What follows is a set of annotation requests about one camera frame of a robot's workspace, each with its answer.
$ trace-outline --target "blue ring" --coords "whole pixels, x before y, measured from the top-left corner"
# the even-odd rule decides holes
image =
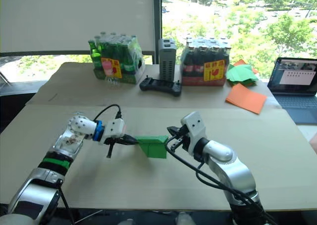
[[[101,122],[100,120],[97,120],[96,123],[97,123],[97,127],[96,127],[96,130],[95,130],[93,141],[97,141],[98,140],[98,138],[100,136],[100,133],[103,130],[103,122]]]

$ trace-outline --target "beige table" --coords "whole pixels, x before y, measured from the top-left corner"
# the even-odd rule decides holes
[[[236,108],[224,103],[231,90],[228,83],[223,87],[185,86],[181,96],[174,97],[162,92],[143,92],[139,85],[107,84],[103,80],[97,80],[92,69],[93,66],[89,63],[64,63],[29,103],[83,106],[105,106],[117,103],[123,107],[145,108]],[[180,79],[177,72],[179,71],[176,70],[175,81]],[[146,75],[158,79],[159,66],[147,65],[141,80]],[[272,93],[262,82],[259,81],[258,85],[251,89],[268,96],[265,107],[280,108]]]
[[[0,135],[2,203],[10,201],[74,113],[93,118],[103,108],[98,105],[119,103],[127,133],[134,136],[166,135],[166,127],[180,125],[183,116],[199,110],[209,139],[232,146],[251,169],[266,209],[317,208],[317,156],[274,100],[257,115],[225,103],[228,86],[184,87],[180,98],[141,92],[137,85],[109,89],[90,67],[63,65]],[[254,90],[271,97],[261,83]],[[111,109],[101,119],[114,114]],[[63,185],[71,207],[229,210],[222,191],[199,183],[169,155],[148,159],[138,146],[120,145],[111,159],[106,152],[107,146],[85,141]],[[195,163],[185,151],[178,152]]]

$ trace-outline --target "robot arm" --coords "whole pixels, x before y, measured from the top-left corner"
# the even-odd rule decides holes
[[[1,225],[37,225],[47,223],[61,197],[61,187],[66,173],[76,159],[84,139],[100,144],[110,140],[110,146],[128,137],[124,134],[125,124],[121,118],[108,121],[91,121],[77,115],[72,117],[66,130],[50,147],[37,168],[25,180],[8,207],[8,215],[0,217]]]
[[[171,147],[172,152],[181,144],[195,160],[206,163],[218,176],[219,181],[227,187],[247,194],[260,208],[259,194],[256,183],[248,167],[237,157],[236,152],[229,146],[206,139],[206,127],[198,112],[192,112],[181,120],[182,127],[167,128],[178,138],[178,143]],[[233,212],[237,225],[265,225],[266,219],[250,209],[229,191],[224,191]]]

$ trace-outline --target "laptop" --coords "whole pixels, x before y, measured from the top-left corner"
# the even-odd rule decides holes
[[[317,59],[279,57],[267,86],[296,124],[317,124]]]

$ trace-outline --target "laptop screen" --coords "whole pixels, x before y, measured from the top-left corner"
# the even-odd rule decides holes
[[[279,57],[268,83],[273,93],[317,92],[317,59]]]

